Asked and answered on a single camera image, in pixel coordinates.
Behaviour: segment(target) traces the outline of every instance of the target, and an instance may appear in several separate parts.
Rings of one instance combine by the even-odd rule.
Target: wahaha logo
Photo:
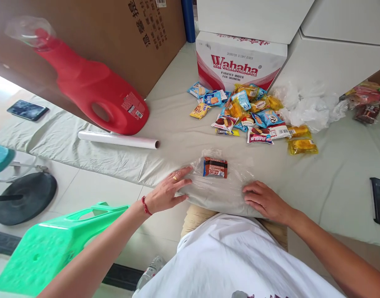
[[[224,69],[224,70],[228,70],[228,71],[231,71],[231,72],[239,72],[243,75],[251,75],[253,77],[255,77],[257,75],[257,68],[251,68],[250,66],[248,66],[248,64],[245,64],[245,65],[241,65],[241,64],[235,64],[233,63],[233,60],[229,62],[227,61],[224,61],[224,57],[220,57],[220,56],[215,56],[215,55],[211,55],[212,56],[212,62],[214,64],[214,68],[218,68],[218,69]]]

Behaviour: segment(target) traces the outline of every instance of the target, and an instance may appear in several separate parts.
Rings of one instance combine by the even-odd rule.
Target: left hand
[[[192,169],[188,166],[172,172],[145,197],[144,202],[151,214],[170,209],[189,198],[188,195],[175,197],[175,193],[183,186],[193,183],[191,179],[183,179]]]

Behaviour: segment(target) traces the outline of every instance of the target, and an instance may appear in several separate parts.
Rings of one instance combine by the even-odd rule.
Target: plastic wrap roll
[[[160,147],[159,140],[130,137],[130,136],[124,136],[124,135],[115,135],[115,134],[111,134],[107,132],[92,132],[92,131],[83,130],[83,131],[78,132],[78,137],[86,141],[139,147],[139,148],[158,149]]]

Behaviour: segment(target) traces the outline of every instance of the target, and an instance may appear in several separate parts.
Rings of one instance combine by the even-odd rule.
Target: finger
[[[254,193],[261,195],[263,193],[263,188],[257,185],[255,182],[253,182],[251,184],[246,185],[243,188],[243,192],[247,192],[247,191],[252,191]]]
[[[262,206],[264,206],[266,204],[266,199],[263,196],[257,195],[254,193],[246,194],[244,197],[244,200],[245,201],[252,201],[252,202],[258,203],[259,205],[262,205]]]
[[[177,204],[180,204],[181,202],[187,200],[189,198],[188,195],[181,195],[179,197],[175,197],[173,198],[172,202],[173,202],[173,206],[176,206]]]
[[[258,203],[255,203],[253,201],[246,201],[247,205],[251,206],[253,209],[258,211],[260,214],[262,214],[264,217],[267,217],[266,210],[263,208],[262,205],[259,205]]]
[[[192,180],[191,179],[183,179],[177,183],[175,183],[175,189],[176,191],[178,191],[179,189],[181,189],[183,186],[186,186],[186,185],[189,185],[189,184],[192,184]]]
[[[184,176],[186,176],[188,173],[190,173],[190,171],[192,169],[193,169],[192,166],[187,166],[187,167],[181,168],[180,170],[173,172],[172,178],[173,178],[173,176],[175,176],[177,181],[180,181],[183,179]]]

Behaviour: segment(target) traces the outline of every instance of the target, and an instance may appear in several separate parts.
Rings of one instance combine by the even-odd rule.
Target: cardboard box
[[[197,0],[198,27],[200,31],[290,44],[313,2]]]
[[[105,63],[146,97],[186,42],[180,1],[0,1],[0,76],[91,122],[56,84],[56,71],[33,49],[4,34],[7,21],[30,15],[86,59]]]
[[[299,30],[273,87],[292,82],[299,89],[322,81],[327,93],[347,92],[380,69],[380,46],[304,36]]]
[[[286,60],[287,45],[200,32],[196,40],[198,75],[208,89],[232,92],[234,84],[267,90]]]

